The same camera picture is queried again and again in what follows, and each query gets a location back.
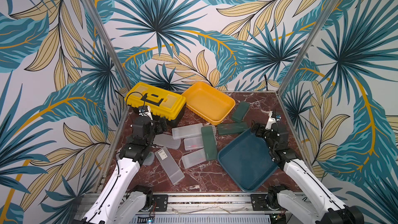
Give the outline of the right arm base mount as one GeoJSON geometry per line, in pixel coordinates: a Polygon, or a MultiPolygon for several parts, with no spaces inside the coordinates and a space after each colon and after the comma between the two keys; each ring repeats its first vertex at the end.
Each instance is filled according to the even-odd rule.
{"type": "Polygon", "coordinates": [[[251,205],[253,211],[269,211],[267,201],[267,194],[251,194],[250,195],[251,205]]]}

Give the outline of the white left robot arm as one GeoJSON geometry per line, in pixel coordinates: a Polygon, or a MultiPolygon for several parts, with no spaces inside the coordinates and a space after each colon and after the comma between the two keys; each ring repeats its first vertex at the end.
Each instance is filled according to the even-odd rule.
{"type": "Polygon", "coordinates": [[[103,191],[81,220],[73,224],[128,224],[142,209],[152,209],[152,190],[138,186],[125,202],[127,188],[150,154],[156,135],[167,131],[166,118],[153,120],[149,115],[137,117],[132,134],[118,154],[116,168],[103,191]]]}

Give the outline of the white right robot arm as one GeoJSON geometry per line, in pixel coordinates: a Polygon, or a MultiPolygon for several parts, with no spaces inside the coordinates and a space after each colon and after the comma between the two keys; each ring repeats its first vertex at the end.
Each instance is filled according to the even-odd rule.
{"type": "Polygon", "coordinates": [[[278,165],[309,199],[299,199],[285,185],[271,186],[265,204],[272,210],[287,210],[304,224],[362,224],[364,215],[335,196],[289,147],[284,124],[270,118],[266,124],[253,121],[251,133],[266,142],[271,160],[278,165]]]}

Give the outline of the green pencil case back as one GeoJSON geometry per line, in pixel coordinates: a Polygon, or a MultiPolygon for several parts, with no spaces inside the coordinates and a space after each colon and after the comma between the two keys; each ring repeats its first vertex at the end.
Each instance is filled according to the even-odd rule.
{"type": "Polygon", "coordinates": [[[235,112],[232,114],[231,119],[235,122],[242,122],[250,109],[250,104],[247,102],[240,102],[235,112]]]}

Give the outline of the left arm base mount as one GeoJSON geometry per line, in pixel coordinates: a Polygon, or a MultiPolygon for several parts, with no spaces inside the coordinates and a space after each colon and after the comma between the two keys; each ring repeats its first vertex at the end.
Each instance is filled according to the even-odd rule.
{"type": "Polygon", "coordinates": [[[150,201],[150,210],[157,212],[166,212],[169,202],[169,195],[153,195],[150,201]]]}

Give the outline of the yellow black toolbox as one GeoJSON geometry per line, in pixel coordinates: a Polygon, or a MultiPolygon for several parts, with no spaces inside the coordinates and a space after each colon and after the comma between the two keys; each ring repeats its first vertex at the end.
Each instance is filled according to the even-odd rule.
{"type": "Polygon", "coordinates": [[[143,82],[138,82],[124,98],[135,111],[150,107],[154,119],[166,118],[167,124],[175,128],[183,118],[187,100],[178,93],[167,91],[143,82]]]}

